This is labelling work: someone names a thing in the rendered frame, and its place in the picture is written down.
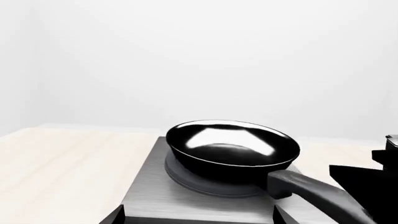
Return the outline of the black frying pan grey handle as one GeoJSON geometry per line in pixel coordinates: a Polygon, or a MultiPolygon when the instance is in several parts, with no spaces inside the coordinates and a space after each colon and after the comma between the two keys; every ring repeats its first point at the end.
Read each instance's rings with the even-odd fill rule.
{"type": "Polygon", "coordinates": [[[338,224],[377,224],[348,192],[288,170],[300,155],[290,136],[266,126],[228,120],[178,124],[165,140],[189,171],[232,184],[254,184],[273,199],[298,195],[338,224]]]}

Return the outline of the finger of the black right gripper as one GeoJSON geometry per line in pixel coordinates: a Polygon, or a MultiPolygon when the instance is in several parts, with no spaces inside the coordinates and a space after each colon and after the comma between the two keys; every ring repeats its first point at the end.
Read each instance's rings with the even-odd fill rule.
{"type": "Polygon", "coordinates": [[[329,173],[377,224],[398,224],[398,171],[329,166],[329,173]]]}

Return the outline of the silver metal stove box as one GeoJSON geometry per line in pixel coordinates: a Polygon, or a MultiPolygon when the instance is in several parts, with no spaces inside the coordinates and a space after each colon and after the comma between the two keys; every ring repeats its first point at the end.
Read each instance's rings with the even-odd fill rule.
{"type": "Polygon", "coordinates": [[[330,224],[295,195],[274,201],[268,195],[229,199],[192,192],[165,173],[168,150],[165,138],[158,138],[128,190],[123,200],[128,223],[273,224],[273,208],[278,205],[300,224],[330,224]]]}

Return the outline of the dark grey round burner plate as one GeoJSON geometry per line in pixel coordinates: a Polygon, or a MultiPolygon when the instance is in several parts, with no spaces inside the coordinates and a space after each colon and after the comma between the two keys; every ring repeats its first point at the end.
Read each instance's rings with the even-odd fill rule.
{"type": "Polygon", "coordinates": [[[199,194],[224,198],[247,198],[265,193],[254,184],[232,184],[196,175],[186,169],[171,151],[165,157],[164,169],[176,183],[199,194]]]}

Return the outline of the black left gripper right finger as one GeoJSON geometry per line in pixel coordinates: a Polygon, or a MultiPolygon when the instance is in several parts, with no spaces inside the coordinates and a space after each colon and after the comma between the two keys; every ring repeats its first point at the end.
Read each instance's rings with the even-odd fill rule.
{"type": "Polygon", "coordinates": [[[278,205],[274,205],[272,220],[274,224],[300,224],[278,205]]]}

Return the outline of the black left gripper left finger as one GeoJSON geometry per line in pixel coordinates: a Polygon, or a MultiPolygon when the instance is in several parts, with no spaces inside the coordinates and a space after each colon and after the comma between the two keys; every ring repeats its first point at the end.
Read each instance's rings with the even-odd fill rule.
{"type": "Polygon", "coordinates": [[[106,216],[99,224],[124,224],[124,222],[124,205],[120,205],[115,208],[108,216],[106,216]]]}

